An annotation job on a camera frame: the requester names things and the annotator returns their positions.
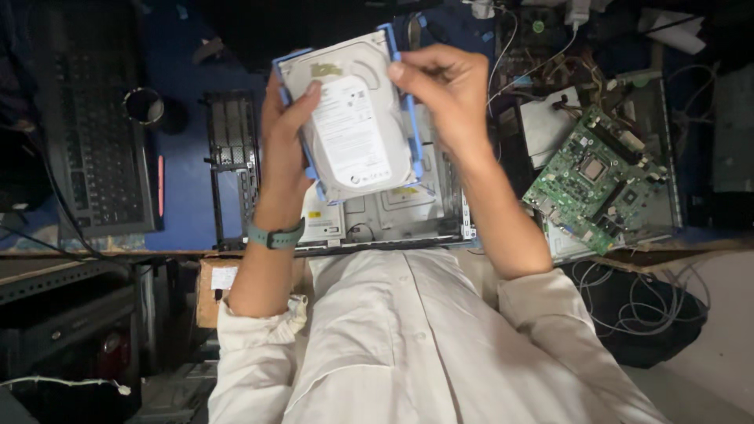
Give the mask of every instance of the hand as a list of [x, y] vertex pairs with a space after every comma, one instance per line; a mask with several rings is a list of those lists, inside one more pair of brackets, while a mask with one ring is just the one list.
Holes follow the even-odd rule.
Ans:
[[287, 109], [280, 86], [273, 72], [262, 104], [262, 186], [254, 221], [259, 228], [273, 227], [265, 229], [284, 229], [299, 221], [304, 194], [312, 184], [304, 175], [299, 128], [317, 108], [322, 83], [312, 81]]
[[398, 87], [419, 98], [434, 117], [440, 142], [458, 166], [492, 157], [487, 138], [487, 57], [446, 45], [401, 52], [388, 68]]

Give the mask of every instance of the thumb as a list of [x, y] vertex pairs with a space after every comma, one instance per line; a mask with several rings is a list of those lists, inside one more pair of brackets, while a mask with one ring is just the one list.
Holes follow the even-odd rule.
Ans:
[[395, 85], [418, 97], [432, 112], [438, 112], [454, 101], [441, 84], [414, 66], [393, 62], [388, 67], [388, 76]]
[[310, 82], [304, 94], [280, 117], [279, 124], [286, 136], [294, 137], [299, 128], [309, 120], [311, 113], [320, 103], [321, 91], [321, 81]]

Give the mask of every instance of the green watch strap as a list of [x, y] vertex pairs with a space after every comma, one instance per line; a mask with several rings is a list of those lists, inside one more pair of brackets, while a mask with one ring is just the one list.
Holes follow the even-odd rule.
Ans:
[[266, 246], [268, 249], [286, 249], [299, 243], [306, 228], [304, 218], [298, 224], [289, 229], [276, 229], [265, 231], [257, 228], [254, 223], [249, 224], [249, 242]]

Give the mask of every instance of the white shirt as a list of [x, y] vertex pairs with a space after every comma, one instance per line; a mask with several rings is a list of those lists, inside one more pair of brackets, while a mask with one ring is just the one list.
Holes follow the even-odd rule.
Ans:
[[487, 306], [444, 250], [377, 251], [315, 267], [306, 299], [273, 318], [222, 304], [210, 422], [668, 422], [596, 337], [560, 270], [503, 281]]

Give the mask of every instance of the hard drive label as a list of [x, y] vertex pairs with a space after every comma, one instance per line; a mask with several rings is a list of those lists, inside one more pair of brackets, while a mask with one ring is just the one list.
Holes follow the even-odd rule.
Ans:
[[341, 184], [360, 187], [390, 179], [388, 154], [361, 78], [348, 75], [324, 84], [311, 118]]

